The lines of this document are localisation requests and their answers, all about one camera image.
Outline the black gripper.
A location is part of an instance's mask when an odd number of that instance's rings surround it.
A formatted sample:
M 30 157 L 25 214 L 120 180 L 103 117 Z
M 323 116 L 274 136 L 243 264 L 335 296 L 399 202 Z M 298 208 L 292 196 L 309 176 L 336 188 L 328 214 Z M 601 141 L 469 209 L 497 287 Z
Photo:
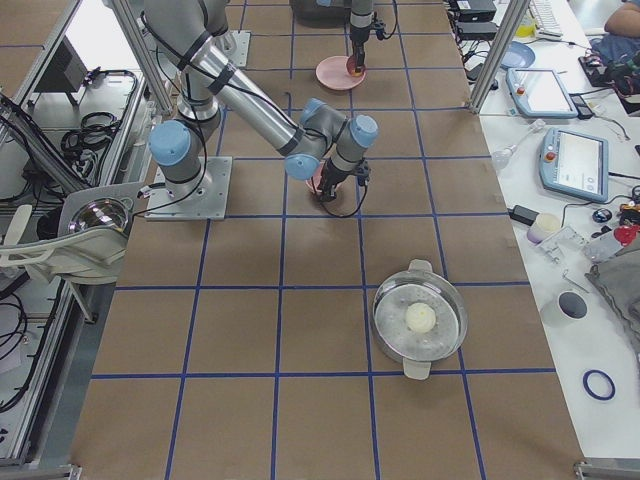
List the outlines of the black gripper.
M 336 199 L 348 176 L 354 175 L 359 167 L 358 163 L 348 163 L 347 169 L 342 170 L 327 160 L 321 171 L 320 184 L 314 186 L 314 194 L 318 202 L 329 202 Z
M 351 75 L 357 75 L 358 74 L 358 69 L 357 66 L 355 64 L 364 64 L 365 63 L 365 58 L 366 58 L 366 53 L 365 53 L 365 45 L 366 45 L 367 41 L 366 40 L 351 40 L 351 44 L 352 44 L 352 55 L 351 55 L 351 60 L 352 63 L 354 64 L 354 66 L 352 67 L 352 71 L 351 71 Z M 367 67 L 366 65 L 362 65 L 360 68 L 360 76 L 364 76 L 366 75 L 367 72 Z

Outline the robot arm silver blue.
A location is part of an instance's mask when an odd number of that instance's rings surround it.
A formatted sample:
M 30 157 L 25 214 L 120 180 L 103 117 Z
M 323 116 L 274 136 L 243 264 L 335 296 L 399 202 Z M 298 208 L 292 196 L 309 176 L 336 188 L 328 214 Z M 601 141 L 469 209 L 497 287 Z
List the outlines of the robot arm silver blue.
M 284 157 L 289 177 L 311 184 L 324 205 L 337 186 L 357 178 L 369 183 L 365 159 L 379 133 L 367 115 L 349 118 L 312 98 L 298 123 L 264 93 L 217 47 L 228 31 L 225 1 L 146 1 L 143 24 L 171 63 L 195 84 L 208 102 L 220 100 Z
M 349 20 L 349 38 L 351 56 L 347 60 L 347 71 L 351 76 L 359 77 L 365 72 L 365 44 L 369 40 L 373 22 L 373 2 L 353 0 Z

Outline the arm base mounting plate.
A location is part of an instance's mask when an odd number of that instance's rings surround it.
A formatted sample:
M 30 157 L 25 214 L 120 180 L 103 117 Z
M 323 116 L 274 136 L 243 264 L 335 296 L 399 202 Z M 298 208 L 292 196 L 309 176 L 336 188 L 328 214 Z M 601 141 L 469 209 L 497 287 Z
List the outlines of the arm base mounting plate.
M 165 180 L 156 168 L 155 183 L 159 188 L 149 192 L 144 217 L 149 221 L 191 221 L 225 218 L 232 172 L 230 156 L 199 157 L 205 167 L 193 180 L 175 184 Z

